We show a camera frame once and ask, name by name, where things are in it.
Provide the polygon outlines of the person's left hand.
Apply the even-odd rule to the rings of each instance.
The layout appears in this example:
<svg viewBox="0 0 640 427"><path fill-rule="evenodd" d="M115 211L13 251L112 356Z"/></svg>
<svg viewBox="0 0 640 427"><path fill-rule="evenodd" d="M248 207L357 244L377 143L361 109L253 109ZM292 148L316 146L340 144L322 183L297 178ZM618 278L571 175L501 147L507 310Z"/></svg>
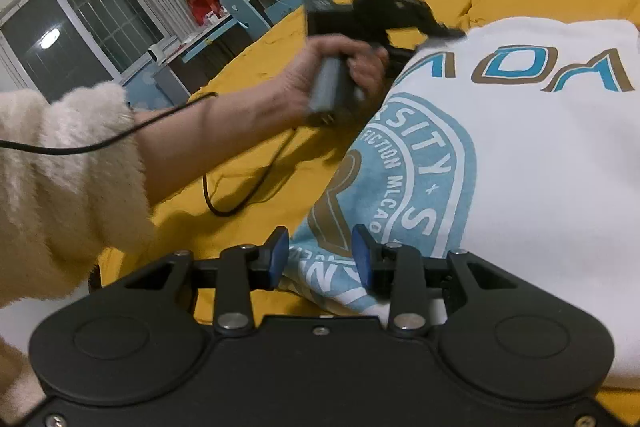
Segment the person's left hand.
<svg viewBox="0 0 640 427"><path fill-rule="evenodd" d="M309 37L303 49L270 81L284 103L285 120L293 127L308 119L311 92L318 84L321 63L326 58L342 58L349 77L360 90L356 103L358 118L370 117L381 105L386 92L386 49L343 35Z"/></svg>

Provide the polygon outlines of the left forearm fuzzy sleeve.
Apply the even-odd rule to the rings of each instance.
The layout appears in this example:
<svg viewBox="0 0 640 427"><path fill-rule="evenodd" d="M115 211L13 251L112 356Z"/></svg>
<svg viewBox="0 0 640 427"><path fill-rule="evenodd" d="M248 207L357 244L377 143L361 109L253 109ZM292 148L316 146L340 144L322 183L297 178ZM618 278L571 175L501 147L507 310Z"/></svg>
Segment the left forearm fuzzy sleeve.
<svg viewBox="0 0 640 427"><path fill-rule="evenodd" d="M108 247L143 251L149 209L227 159L285 129L270 81L153 122L106 82L56 103L32 91L1 98L4 139L67 147L70 156L1 155L1 301L71 293Z"/></svg>

